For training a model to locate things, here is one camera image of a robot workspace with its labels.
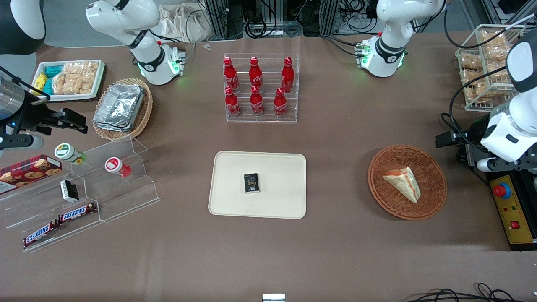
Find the brown woven basket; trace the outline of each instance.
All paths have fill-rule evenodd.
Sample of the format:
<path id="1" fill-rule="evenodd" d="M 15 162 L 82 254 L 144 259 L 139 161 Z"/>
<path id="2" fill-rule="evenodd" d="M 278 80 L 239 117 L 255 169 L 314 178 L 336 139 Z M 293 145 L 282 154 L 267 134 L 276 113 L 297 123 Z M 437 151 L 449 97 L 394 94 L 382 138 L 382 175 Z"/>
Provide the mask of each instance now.
<path id="1" fill-rule="evenodd" d="M 422 196 L 414 204 L 382 176 L 389 170 L 412 169 Z M 369 189 L 386 211 L 406 220 L 420 220 L 435 215 L 447 197 L 447 182 L 438 163 L 423 150 L 407 145 L 393 145 L 380 150 L 367 171 Z"/>
<path id="2" fill-rule="evenodd" d="M 142 106 L 140 107 L 140 111 L 138 112 L 138 116 L 136 117 L 136 120 L 134 121 L 134 128 L 130 132 L 119 132 L 119 131 L 111 131 L 111 130 L 104 130 L 99 127 L 97 127 L 95 124 L 93 124 L 93 128 L 99 134 L 100 137 L 104 139 L 109 140 L 116 140 L 118 138 L 122 138 L 126 135 L 131 135 L 132 137 L 137 137 L 142 133 L 143 129 L 146 127 L 147 122 L 149 121 L 149 116 L 151 115 L 151 110 L 153 109 L 153 96 L 151 95 L 151 91 L 149 90 L 149 87 L 147 87 L 147 84 L 145 84 L 142 80 L 139 80 L 137 78 L 126 78 L 123 80 L 119 80 L 115 82 L 114 84 L 126 84 L 126 85 L 132 85 L 136 84 L 140 87 L 143 87 L 145 90 L 145 94 L 142 99 Z M 101 95 L 101 98 L 99 99 L 99 103 L 97 103 L 97 107 L 95 108 L 95 113 L 97 110 L 99 110 L 99 107 L 103 103 L 103 99 L 105 94 L 108 92 L 112 85 L 110 85 Z"/>

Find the brown table surface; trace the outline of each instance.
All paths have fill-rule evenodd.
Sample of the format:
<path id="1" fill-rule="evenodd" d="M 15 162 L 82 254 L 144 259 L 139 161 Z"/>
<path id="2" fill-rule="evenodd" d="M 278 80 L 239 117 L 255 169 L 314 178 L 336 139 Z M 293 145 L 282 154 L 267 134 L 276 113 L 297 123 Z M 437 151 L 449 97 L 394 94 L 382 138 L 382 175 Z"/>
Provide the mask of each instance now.
<path id="1" fill-rule="evenodd" d="M 435 288 L 476 293 L 474 282 L 532 299 L 537 254 L 508 252 L 490 189 L 456 162 L 454 147 L 435 149 L 434 137 L 447 130 L 438 114 L 460 87 L 455 48 L 443 34 L 416 34 L 390 78 L 358 70 L 320 38 L 210 42 L 210 52 L 204 44 L 183 77 L 151 86 L 155 107 L 139 140 L 162 201 L 35 253 L 21 251 L 20 233 L 0 228 L 1 300 L 259 301 L 283 292 L 289 301 L 404 301 Z M 298 124 L 227 123 L 226 52 L 300 52 Z M 106 86 L 141 77 L 127 47 L 38 51 L 38 62 L 80 59 L 106 63 Z M 86 115 L 90 133 L 53 130 L 40 152 L 52 154 L 64 141 L 80 150 L 106 142 L 91 128 L 95 102 L 50 107 Z M 479 116 L 455 112 L 462 125 Z M 431 219 L 397 219 L 369 192 L 370 160 L 399 143 L 427 151 L 446 174 L 448 197 Z M 213 158 L 221 150 L 303 154 L 306 216 L 211 215 Z M 35 154 L 5 152 L 1 162 Z"/>

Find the coca-cola bottle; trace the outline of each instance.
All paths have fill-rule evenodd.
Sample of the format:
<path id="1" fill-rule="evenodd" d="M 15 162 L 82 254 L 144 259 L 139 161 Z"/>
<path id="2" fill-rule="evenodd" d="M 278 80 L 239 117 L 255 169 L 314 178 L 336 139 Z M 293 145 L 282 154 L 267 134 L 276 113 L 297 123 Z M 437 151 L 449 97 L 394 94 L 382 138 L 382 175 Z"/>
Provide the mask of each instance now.
<path id="1" fill-rule="evenodd" d="M 284 68 L 281 70 L 281 87 L 286 94 L 291 92 L 293 81 L 295 80 L 295 71 L 293 70 L 293 60 L 288 56 L 284 59 Z"/>
<path id="2" fill-rule="evenodd" d="M 239 90 L 237 70 L 231 64 L 231 58 L 226 56 L 224 58 L 224 78 L 226 83 L 230 86 L 234 92 Z"/>
<path id="3" fill-rule="evenodd" d="M 230 86 L 226 87 L 226 106 L 230 117 L 238 118 L 241 116 L 241 107 L 238 104 L 237 96 Z"/>
<path id="4" fill-rule="evenodd" d="M 257 86 L 260 92 L 263 91 L 263 72 L 255 56 L 250 58 L 250 83 L 252 86 Z"/>
<path id="5" fill-rule="evenodd" d="M 284 90 L 282 88 L 276 89 L 276 97 L 274 98 L 274 114 L 277 119 L 284 119 L 287 113 L 286 110 L 287 99 L 284 96 Z"/>
<path id="6" fill-rule="evenodd" d="M 259 86 L 252 86 L 250 103 L 252 104 L 253 116 L 260 118 L 265 115 L 265 109 L 263 108 L 263 97 L 259 93 Z"/>

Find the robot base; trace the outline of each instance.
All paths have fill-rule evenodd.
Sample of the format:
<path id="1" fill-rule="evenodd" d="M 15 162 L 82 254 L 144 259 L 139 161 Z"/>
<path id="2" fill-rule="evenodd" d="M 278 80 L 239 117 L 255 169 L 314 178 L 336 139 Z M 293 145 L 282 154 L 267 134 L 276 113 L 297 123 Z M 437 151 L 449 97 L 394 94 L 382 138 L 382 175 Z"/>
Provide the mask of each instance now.
<path id="1" fill-rule="evenodd" d="M 394 56 L 395 61 L 392 63 L 386 63 L 383 57 L 381 57 L 376 50 L 376 42 L 379 36 L 376 35 L 369 40 L 364 40 L 363 45 L 367 45 L 369 50 L 364 53 L 363 49 L 356 49 L 358 53 L 365 54 L 364 57 L 358 57 L 356 61 L 358 66 L 366 69 L 374 76 L 377 77 L 389 77 L 395 73 L 395 71 L 402 65 L 404 54 L 398 59 Z"/>
<path id="2" fill-rule="evenodd" d="M 184 64 L 179 63 L 179 60 L 181 59 L 177 48 L 172 48 L 166 44 L 162 44 L 161 47 L 164 50 L 164 61 L 157 66 L 155 71 L 145 71 L 138 64 L 142 75 L 153 85 L 164 85 L 170 82 L 174 77 L 183 74 Z"/>

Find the yellow control panel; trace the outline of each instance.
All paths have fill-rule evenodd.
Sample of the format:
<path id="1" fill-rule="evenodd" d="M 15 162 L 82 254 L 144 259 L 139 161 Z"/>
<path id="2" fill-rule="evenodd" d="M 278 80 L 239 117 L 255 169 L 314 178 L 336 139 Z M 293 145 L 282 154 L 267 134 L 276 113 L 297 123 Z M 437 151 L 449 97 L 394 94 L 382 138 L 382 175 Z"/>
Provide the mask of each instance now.
<path id="1" fill-rule="evenodd" d="M 505 233 L 511 244 L 533 243 L 528 223 L 520 208 L 520 203 L 509 175 L 490 182 L 496 206 L 502 218 Z"/>

